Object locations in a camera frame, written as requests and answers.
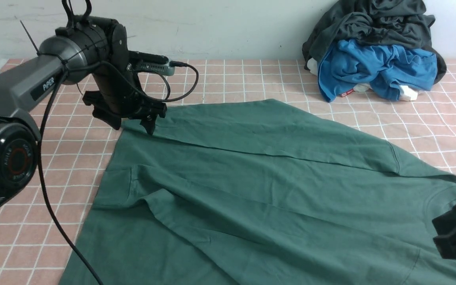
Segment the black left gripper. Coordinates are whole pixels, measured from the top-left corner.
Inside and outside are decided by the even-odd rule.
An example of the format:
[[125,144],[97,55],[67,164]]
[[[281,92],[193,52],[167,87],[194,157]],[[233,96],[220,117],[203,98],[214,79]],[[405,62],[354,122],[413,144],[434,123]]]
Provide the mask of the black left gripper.
[[146,133],[154,134],[157,117],[166,116],[167,105],[145,94],[138,72],[131,63],[118,68],[108,61],[101,61],[92,75],[98,90],[86,91],[83,102],[94,107],[94,118],[114,130],[121,128],[122,118],[138,118]]

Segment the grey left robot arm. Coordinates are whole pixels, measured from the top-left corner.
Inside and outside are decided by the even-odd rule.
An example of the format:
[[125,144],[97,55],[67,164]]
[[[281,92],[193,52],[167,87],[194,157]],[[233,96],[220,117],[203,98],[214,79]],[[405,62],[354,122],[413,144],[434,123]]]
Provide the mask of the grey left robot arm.
[[0,207],[22,191],[38,162],[43,135],[30,112],[61,85],[92,75],[97,91],[82,96],[93,116],[118,130],[122,119],[141,121],[152,134],[166,105],[148,97],[138,72],[173,74],[165,56],[129,51],[125,27],[117,20],[74,15],[68,27],[43,41],[38,55],[0,73]]

